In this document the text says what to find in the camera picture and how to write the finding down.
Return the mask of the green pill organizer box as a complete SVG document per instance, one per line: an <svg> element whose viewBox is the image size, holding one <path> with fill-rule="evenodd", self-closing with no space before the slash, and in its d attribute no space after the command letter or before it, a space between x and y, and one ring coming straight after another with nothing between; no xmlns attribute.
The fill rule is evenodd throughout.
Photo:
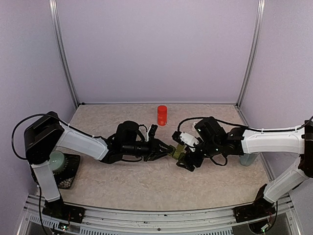
<svg viewBox="0 0 313 235"><path fill-rule="evenodd" d="M172 151L168 154L168 156L172 157L173 159L179 161L181 158L185 156L185 146L178 144L176 147L169 145Z"/></svg>

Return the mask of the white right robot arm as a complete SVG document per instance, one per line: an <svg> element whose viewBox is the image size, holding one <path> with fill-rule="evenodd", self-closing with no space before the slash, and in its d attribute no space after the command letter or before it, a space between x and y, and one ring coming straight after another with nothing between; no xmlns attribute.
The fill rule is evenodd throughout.
<svg viewBox="0 0 313 235"><path fill-rule="evenodd" d="M261 152L288 152L298 154L298 159L274 181L258 191L250 213L261 217L282 195L313 176L313 122L287 129L253 129L233 124L226 132L222 120L214 117L198 117L195 130L198 137L176 130L172 139L187 146L185 155L177 165L189 171L200 167L205 158L216 155L227 158L229 155L248 156Z"/></svg>

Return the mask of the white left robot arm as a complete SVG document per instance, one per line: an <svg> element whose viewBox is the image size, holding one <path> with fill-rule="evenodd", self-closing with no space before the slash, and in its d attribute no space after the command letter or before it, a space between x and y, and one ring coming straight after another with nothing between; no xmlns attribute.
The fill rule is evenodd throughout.
<svg viewBox="0 0 313 235"><path fill-rule="evenodd" d="M108 138L93 136L60 120L56 112L37 114L38 120L24 131L25 157L41 187L49 209L57 217L68 214L50 166L50 154L56 147L82 153L105 164L122 161L124 156L155 161L172 152L172 148L155 138L157 125L151 125L144 135L140 124L127 120L117 126Z"/></svg>

